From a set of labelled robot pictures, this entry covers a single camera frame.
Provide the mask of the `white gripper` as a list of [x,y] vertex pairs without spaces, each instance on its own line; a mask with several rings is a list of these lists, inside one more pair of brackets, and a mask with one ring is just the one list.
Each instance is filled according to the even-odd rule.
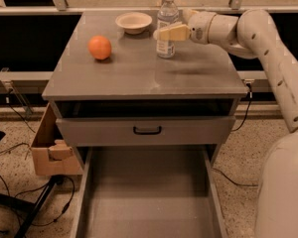
[[185,41],[191,36],[195,43],[206,45],[209,42],[209,29],[216,14],[214,12],[198,12],[185,8],[182,11],[183,20],[186,24],[177,22],[169,26],[157,29],[153,37],[157,41]]

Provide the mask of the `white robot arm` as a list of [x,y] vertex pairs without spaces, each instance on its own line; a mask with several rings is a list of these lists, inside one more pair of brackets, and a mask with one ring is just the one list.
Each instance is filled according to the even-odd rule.
[[244,59],[259,59],[289,134],[268,151],[261,170],[255,238],[298,238],[298,60],[265,10],[241,16],[186,9],[185,21],[157,29],[157,41],[217,45]]

